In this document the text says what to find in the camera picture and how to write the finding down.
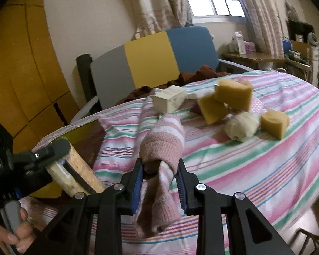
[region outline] curtain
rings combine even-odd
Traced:
[[[191,23],[188,0],[132,0],[132,5],[136,39]]]
[[[256,42],[265,54],[283,56],[282,31],[272,0],[242,0],[252,22]]]

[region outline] tile floor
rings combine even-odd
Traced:
[[[305,235],[300,234],[295,242],[291,244],[291,239],[299,228],[319,236],[319,198],[293,226],[280,233],[295,254],[299,254],[306,238]],[[310,255],[313,251],[314,245],[310,240],[303,255]]]

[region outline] screw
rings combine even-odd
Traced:
[[[124,185],[121,183],[117,183],[114,185],[114,189],[117,191],[123,190],[123,188],[124,188]]]
[[[83,199],[84,197],[85,197],[85,193],[83,193],[83,192],[77,192],[75,195],[74,195],[74,197],[76,198],[76,199]]]
[[[200,191],[204,191],[205,189],[207,189],[207,186],[204,184],[197,184],[196,189],[198,189]]]
[[[236,197],[237,199],[239,199],[239,200],[244,200],[246,196],[245,196],[244,193],[237,192],[237,193],[235,194],[235,197]]]

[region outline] chair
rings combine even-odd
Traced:
[[[72,122],[86,116],[98,100],[106,109],[136,88],[164,84],[177,79],[180,72],[195,73],[204,64],[216,70],[219,63],[237,73],[252,71],[219,59],[208,29],[202,26],[170,29],[128,42],[91,63],[98,99],[89,101]]]

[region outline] brown cloth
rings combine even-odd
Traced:
[[[184,86],[188,83],[203,81],[205,79],[222,77],[226,75],[231,75],[230,73],[217,73],[212,68],[207,65],[203,65],[196,74],[182,72],[179,74],[179,77],[174,81],[168,81],[166,84],[158,85],[155,88],[159,89],[166,89],[169,86],[176,85],[176,86]],[[132,91],[126,98],[121,99],[118,104],[123,104],[126,102],[134,101],[135,99],[146,98],[150,95],[152,88],[149,86],[142,86],[141,88],[135,89]]]

